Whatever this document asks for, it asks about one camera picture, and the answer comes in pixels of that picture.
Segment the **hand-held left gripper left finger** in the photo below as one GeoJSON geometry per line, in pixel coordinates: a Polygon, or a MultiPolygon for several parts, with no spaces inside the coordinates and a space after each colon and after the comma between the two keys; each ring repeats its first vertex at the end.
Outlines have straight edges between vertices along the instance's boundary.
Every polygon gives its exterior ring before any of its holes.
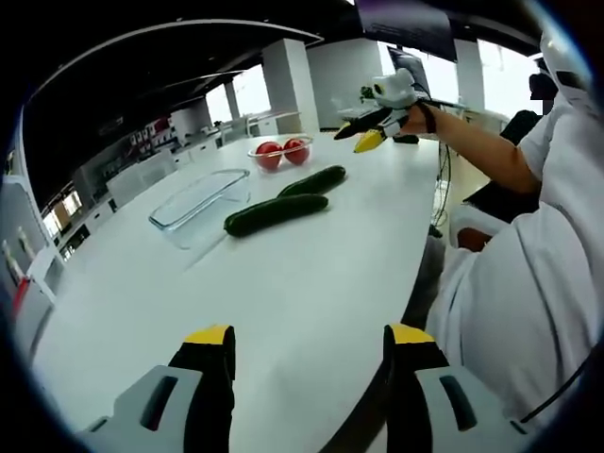
{"type": "Polygon", "coordinates": [[[198,330],[78,437],[91,452],[228,452],[234,379],[234,327],[198,330]]]}

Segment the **person's right hand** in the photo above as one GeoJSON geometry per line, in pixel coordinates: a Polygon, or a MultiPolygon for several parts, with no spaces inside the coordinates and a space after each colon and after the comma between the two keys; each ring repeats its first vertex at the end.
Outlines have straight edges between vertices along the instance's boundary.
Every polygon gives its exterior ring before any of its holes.
{"type": "Polygon", "coordinates": [[[402,135],[435,134],[436,116],[433,106],[418,102],[408,110],[407,122],[400,128],[402,135]]]}

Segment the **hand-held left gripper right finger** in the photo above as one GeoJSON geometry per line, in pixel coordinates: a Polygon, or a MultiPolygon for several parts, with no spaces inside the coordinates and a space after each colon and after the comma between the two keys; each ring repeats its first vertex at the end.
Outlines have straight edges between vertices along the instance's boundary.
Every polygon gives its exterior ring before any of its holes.
{"type": "Polygon", "coordinates": [[[384,328],[389,452],[522,452],[526,428],[465,368],[452,366],[426,332],[384,328]]]}

